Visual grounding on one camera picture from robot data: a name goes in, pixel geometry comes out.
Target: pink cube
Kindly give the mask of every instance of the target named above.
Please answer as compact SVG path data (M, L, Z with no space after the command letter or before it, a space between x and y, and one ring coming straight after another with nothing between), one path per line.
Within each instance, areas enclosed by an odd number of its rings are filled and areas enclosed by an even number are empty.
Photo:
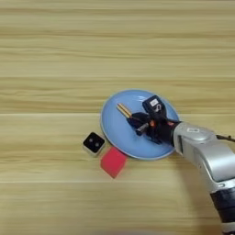
M101 160L101 167L111 177L116 178L125 166L127 157L116 148L112 147Z

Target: cable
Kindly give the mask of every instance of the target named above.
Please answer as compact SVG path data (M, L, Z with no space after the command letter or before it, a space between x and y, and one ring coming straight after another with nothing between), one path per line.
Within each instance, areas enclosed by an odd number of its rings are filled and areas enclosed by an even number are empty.
M227 140L227 141L231 141L231 142L235 142L235 139L233 139L231 136L220 136L220 135L217 135L217 138L218 140Z

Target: wooden table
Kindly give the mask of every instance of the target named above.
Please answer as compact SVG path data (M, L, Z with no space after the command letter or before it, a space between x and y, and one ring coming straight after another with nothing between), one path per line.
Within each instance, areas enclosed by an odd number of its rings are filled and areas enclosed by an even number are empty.
M235 135L235 2L0 2L0 234L220 234L182 157L129 159L112 180L82 141L128 88Z

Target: blue plate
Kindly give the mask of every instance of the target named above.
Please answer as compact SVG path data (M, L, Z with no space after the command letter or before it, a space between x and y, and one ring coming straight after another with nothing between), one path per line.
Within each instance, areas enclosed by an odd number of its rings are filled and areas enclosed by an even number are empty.
M142 90L127 90L111 96L105 103L101 114L101 127L107 139L120 151L128 156L141 160L156 160L173 153L174 147L166 143L155 144L146 137L139 137L129 125L126 118L118 111L117 104L122 103L132 113L144 112L142 102L153 93ZM167 117L179 120L179 117L172 105L164 98Z

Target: black cube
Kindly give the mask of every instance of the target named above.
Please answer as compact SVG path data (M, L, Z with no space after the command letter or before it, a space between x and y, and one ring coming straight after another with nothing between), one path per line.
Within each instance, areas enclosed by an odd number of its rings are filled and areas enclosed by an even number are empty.
M105 140L94 132L84 140L84 149L93 156L97 156L104 146Z

